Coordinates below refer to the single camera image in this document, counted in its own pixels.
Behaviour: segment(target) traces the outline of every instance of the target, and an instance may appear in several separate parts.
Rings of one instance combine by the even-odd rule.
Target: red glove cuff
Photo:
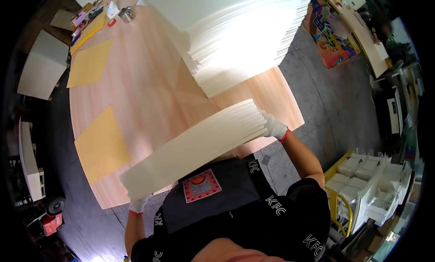
[[[135,216],[140,216],[140,215],[142,215],[143,214],[143,212],[142,213],[137,213],[137,212],[135,212],[135,211],[131,211],[131,210],[129,210],[133,215],[135,215]]]
[[[278,139],[278,141],[282,143],[282,142],[285,140],[285,138],[287,137],[289,131],[290,131],[290,130],[289,130],[288,127],[287,127],[287,132],[285,132],[284,137],[283,137],[282,139]]]

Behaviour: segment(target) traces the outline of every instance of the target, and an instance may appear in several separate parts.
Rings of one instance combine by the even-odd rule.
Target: concrete floor
[[[375,107],[366,71],[367,60],[360,54],[351,62],[326,69],[309,34],[300,28],[280,69],[284,74],[305,124],[294,133],[319,158],[326,171],[348,149],[381,148]],[[126,255],[124,232],[128,205],[102,210],[86,180],[71,128],[68,75],[53,93],[46,126],[47,147],[53,168],[66,195],[65,226],[58,235],[82,261],[121,261]],[[279,142],[255,153],[277,194],[299,176]],[[167,192],[149,199],[144,223],[152,234],[154,213]]]

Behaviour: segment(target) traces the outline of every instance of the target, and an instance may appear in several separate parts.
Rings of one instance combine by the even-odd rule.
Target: tape roll
[[[111,20],[109,20],[109,23],[107,24],[107,26],[112,27],[112,26],[115,25],[115,23],[116,23],[116,20],[115,19],[111,19]]]

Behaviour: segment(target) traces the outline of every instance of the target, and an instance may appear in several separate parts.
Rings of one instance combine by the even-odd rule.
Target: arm
[[[134,243],[145,238],[145,228],[142,215],[144,207],[151,196],[145,197],[142,200],[130,202],[128,206],[128,219],[125,228],[125,249],[131,260],[131,250]]]
[[[380,43],[381,41],[378,39],[378,35],[376,34],[376,30],[375,30],[373,27],[372,27],[372,34],[373,34],[373,37],[374,37],[373,42],[374,42],[375,44],[379,45],[379,43]]]
[[[322,166],[317,157],[300,141],[296,135],[288,130],[287,137],[281,141],[284,150],[293,162],[299,176],[303,178],[313,178],[324,189],[325,178]]]
[[[143,238],[145,238],[145,228],[142,214],[137,215],[128,211],[127,226],[125,228],[125,249],[130,259],[134,243]]]
[[[265,124],[267,132],[263,136],[274,136],[278,139],[293,162],[301,179],[313,178],[324,189],[323,170],[319,160],[312,151],[285,124],[277,122],[273,115],[266,114],[264,111],[261,111],[261,114],[267,120]]]

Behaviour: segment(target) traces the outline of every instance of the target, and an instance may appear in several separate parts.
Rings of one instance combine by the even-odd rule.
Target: white work glove
[[[147,204],[147,201],[150,197],[151,195],[137,201],[130,201],[128,210],[132,212],[134,215],[142,215],[144,213],[144,207]]]
[[[289,131],[288,127],[285,124],[276,121],[275,117],[272,114],[268,114],[263,110],[260,110],[260,113],[267,121],[267,123],[264,124],[264,127],[266,127],[266,132],[262,136],[264,137],[274,136],[277,140],[279,140],[282,143],[284,139],[287,137]]]

